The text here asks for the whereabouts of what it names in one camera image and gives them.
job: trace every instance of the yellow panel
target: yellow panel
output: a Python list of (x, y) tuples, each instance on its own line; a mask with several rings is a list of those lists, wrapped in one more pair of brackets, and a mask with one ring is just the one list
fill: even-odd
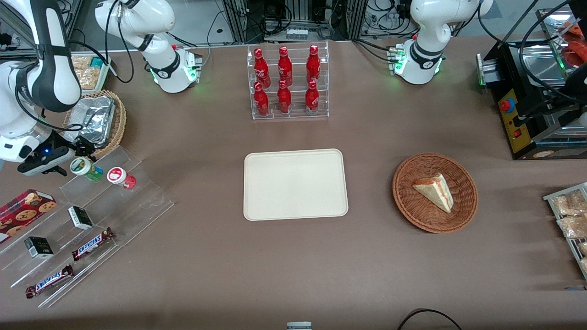
[[(518, 103), (518, 99), (516, 99), (516, 97), (515, 97), (514, 90), (510, 90), (497, 103), (498, 108), (499, 108), (499, 105), (502, 101), (505, 101), (510, 97), (512, 99), (514, 99), (514, 101), (516, 103)], [(512, 111), (511, 113), (505, 113), (503, 111), (500, 111), (500, 113), (501, 113), (501, 120), (504, 122), (505, 131), (507, 132), (508, 140), (510, 141), (510, 146), (512, 147), (512, 150), (514, 151), (514, 153), (522, 150), (525, 146), (529, 145), (531, 142), (531, 139), (530, 139), (530, 134), (528, 133), (528, 129), (526, 128), (526, 124), (523, 124), (521, 127), (515, 127), (513, 124), (514, 117), (518, 116), (518, 109), (516, 107), (514, 107), (514, 111)], [(515, 137), (514, 132), (518, 129), (520, 130), (520, 132), (522, 134), (518, 137)]]

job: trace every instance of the red bottle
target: red bottle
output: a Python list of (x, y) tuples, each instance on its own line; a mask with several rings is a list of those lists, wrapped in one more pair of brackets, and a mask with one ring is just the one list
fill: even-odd
[(260, 82), (255, 82), (255, 94), (253, 98), (255, 99), (255, 106), (257, 107), (257, 112), (261, 117), (269, 116), (269, 99), (267, 98), (267, 94), (263, 90), (263, 86)]
[(289, 91), (288, 84), (285, 79), (279, 81), (279, 90), (277, 91), (277, 98), (279, 99), (279, 111), (287, 115), (292, 107), (292, 93)]
[(294, 73), (292, 70), (292, 60), (288, 56), (288, 48), (286, 46), (279, 47), (277, 68), (279, 69), (279, 79), (285, 80), (285, 83), (291, 86), (294, 83)]
[(263, 58), (263, 51), (261, 48), (255, 48), (253, 54), (255, 54), (255, 75), (257, 76), (257, 81), (263, 84), (263, 88), (269, 88), (271, 86), (271, 78), (269, 78), (267, 61)]
[(319, 93), (316, 90), (316, 81), (312, 80), (308, 83), (308, 90), (306, 91), (306, 113), (310, 116), (318, 112), (318, 97)]
[(318, 57), (318, 46), (312, 45), (310, 46), (310, 56), (308, 57), (308, 61), (306, 62), (306, 80), (308, 83), (312, 80), (318, 81), (320, 77), (320, 58)]

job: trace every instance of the table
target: table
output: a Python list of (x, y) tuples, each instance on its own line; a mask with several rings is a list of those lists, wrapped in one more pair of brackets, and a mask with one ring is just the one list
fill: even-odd
[[(0, 285), (0, 327), (395, 329), (416, 308), (465, 329), (585, 327), (587, 292), (564, 291), (584, 285), (581, 273), (541, 197), (586, 181), (587, 162), (511, 160), (477, 84), (475, 54), (490, 47), (454, 38), (440, 73), (412, 86), (358, 46), (331, 42), (330, 118), (281, 123), (251, 119), (246, 47), (213, 49), (202, 83), (177, 95), (133, 54), (134, 80), (108, 84), (128, 111), (122, 145), (178, 203), (52, 308)], [(114, 56), (126, 66), (125, 53)], [(325, 148), (344, 155), (344, 217), (244, 218), (247, 154)], [(457, 233), (419, 230), (392, 200), (396, 167), (427, 151), (456, 159), (477, 184), (478, 213)], [(70, 178), (24, 177), (7, 163), (0, 203)]]

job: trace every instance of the small black box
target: small black box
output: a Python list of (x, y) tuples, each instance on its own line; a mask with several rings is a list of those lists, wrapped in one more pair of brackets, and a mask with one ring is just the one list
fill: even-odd
[(33, 258), (49, 259), (53, 256), (53, 251), (46, 238), (29, 236), (25, 239), (25, 245)]
[(90, 220), (86, 210), (78, 206), (72, 206), (68, 209), (69, 217), (73, 221), (73, 225), (79, 229), (88, 230), (92, 229), (94, 224)]

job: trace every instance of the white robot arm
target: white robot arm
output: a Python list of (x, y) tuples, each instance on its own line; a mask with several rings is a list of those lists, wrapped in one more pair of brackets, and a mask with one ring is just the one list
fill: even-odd
[(0, 65), (0, 159), (24, 161), (18, 170), (25, 175), (59, 171), (57, 164), (72, 158), (75, 147), (39, 119), (34, 106), (65, 112), (82, 92), (71, 63), (61, 10), (54, 0), (2, 1), (31, 27), (38, 60)]
[(407, 82), (421, 85), (438, 72), (444, 48), (451, 38), (447, 23), (466, 21), (479, 8), (487, 14), (493, 0), (413, 0), (411, 18), (420, 25), (416, 40), (396, 46), (394, 73)]
[(176, 49), (164, 34), (175, 26), (175, 15), (167, 1), (106, 0), (96, 5), (95, 15), (104, 31), (124, 38), (143, 54), (155, 82), (164, 91), (178, 93), (199, 82), (201, 58)]

